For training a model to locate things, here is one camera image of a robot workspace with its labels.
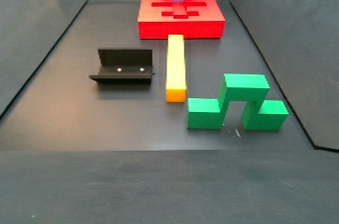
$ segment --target yellow bar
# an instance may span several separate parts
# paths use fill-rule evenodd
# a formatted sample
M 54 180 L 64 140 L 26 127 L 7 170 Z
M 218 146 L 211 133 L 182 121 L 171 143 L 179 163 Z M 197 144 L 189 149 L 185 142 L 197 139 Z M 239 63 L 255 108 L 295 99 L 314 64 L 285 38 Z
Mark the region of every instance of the yellow bar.
M 169 35 L 166 101 L 186 102 L 186 52 L 185 36 Z

